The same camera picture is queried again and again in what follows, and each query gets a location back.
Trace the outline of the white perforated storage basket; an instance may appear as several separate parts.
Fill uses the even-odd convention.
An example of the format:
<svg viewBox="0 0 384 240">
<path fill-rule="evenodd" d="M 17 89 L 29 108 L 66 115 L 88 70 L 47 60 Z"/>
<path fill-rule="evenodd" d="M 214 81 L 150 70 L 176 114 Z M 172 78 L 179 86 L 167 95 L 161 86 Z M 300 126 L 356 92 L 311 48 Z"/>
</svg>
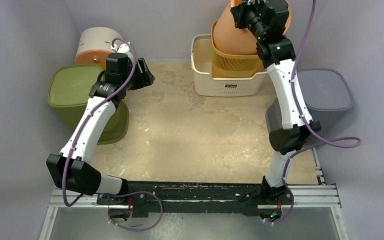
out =
<svg viewBox="0 0 384 240">
<path fill-rule="evenodd" d="M 255 95 L 263 83 L 270 80 L 267 72 L 260 70 L 252 77 L 212 77 L 212 41 L 209 34 L 195 36 L 190 47 L 191 69 L 197 94 L 206 97 L 244 97 Z"/>
</svg>

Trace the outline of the olive green mesh bin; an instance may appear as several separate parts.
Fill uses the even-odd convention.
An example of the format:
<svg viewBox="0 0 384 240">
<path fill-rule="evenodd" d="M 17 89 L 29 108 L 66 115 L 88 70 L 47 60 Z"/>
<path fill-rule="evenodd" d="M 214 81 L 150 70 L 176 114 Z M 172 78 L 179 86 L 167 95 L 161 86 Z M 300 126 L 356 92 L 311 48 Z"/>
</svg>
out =
<svg viewBox="0 0 384 240">
<path fill-rule="evenodd" d="M 57 70 L 49 85 L 47 103 L 74 131 L 84 114 L 92 85 L 103 68 L 98 64 L 75 64 Z M 104 127 L 99 145 L 120 141 L 127 134 L 129 109 L 122 101 Z"/>
</svg>

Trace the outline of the yellow mesh bin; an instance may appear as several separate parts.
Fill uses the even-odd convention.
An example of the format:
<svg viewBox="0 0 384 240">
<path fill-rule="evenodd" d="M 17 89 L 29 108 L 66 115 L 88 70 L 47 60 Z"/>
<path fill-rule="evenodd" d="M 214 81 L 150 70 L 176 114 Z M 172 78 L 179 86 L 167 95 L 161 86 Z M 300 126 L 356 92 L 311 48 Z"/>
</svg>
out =
<svg viewBox="0 0 384 240">
<path fill-rule="evenodd" d="M 215 21 L 211 27 L 211 76 L 213 78 L 252 78 L 266 72 L 258 55 L 226 54 L 216 48 L 214 40 Z"/>
</svg>

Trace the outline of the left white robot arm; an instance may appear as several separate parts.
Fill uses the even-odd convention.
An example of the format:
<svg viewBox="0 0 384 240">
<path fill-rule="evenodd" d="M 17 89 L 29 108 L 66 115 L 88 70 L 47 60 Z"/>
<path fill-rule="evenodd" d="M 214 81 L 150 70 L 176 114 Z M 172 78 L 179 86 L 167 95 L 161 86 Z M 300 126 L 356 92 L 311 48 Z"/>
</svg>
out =
<svg viewBox="0 0 384 240">
<path fill-rule="evenodd" d="M 91 86 L 86 109 L 74 133 L 58 154 L 50 154 L 46 166 L 56 187 L 84 195 L 109 194 L 118 205 L 126 203 L 126 180 L 101 173 L 91 166 L 93 153 L 104 128 L 127 91 L 152 85 L 154 75 L 144 58 L 111 53 L 107 67 Z"/>
</svg>

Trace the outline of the orange bin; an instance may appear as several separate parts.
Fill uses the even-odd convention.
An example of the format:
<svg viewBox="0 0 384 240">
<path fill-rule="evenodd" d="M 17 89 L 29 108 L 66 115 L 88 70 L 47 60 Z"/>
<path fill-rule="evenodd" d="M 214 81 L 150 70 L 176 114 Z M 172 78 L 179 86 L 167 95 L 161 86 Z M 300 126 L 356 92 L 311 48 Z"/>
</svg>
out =
<svg viewBox="0 0 384 240">
<path fill-rule="evenodd" d="M 255 55 L 257 39 L 248 29 L 235 27 L 231 8 L 239 5 L 239 0 L 231 0 L 212 27 L 212 41 L 215 48 L 229 55 Z"/>
</svg>

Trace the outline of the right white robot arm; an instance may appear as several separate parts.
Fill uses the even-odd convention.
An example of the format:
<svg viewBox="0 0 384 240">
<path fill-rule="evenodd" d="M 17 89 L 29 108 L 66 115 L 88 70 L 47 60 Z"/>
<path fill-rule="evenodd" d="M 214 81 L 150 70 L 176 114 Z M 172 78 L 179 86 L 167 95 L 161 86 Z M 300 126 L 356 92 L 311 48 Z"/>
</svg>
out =
<svg viewBox="0 0 384 240">
<path fill-rule="evenodd" d="M 304 109 L 299 80 L 294 75 L 297 57 L 284 34 L 288 7 L 285 0 L 242 0 L 230 9 L 234 26 L 249 30 L 256 39 L 257 55 L 272 80 L 281 113 L 281 127 L 269 132 L 274 153 L 260 190 L 262 200 L 268 204 L 286 193 L 288 164 L 312 133 L 321 130 L 320 122 L 313 121 Z"/>
</svg>

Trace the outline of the grey mesh waste bin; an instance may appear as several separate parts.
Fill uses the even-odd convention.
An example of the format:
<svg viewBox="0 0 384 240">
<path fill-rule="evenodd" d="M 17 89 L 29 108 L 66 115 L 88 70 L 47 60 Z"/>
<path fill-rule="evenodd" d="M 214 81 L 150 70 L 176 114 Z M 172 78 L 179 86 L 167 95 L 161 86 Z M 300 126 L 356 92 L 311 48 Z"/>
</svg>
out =
<svg viewBox="0 0 384 240">
<path fill-rule="evenodd" d="M 354 105 L 351 91 L 343 76 L 328 68 L 308 68 L 296 74 L 306 108 L 313 121 L 321 124 L 317 133 L 324 139 L 336 123 Z"/>
</svg>

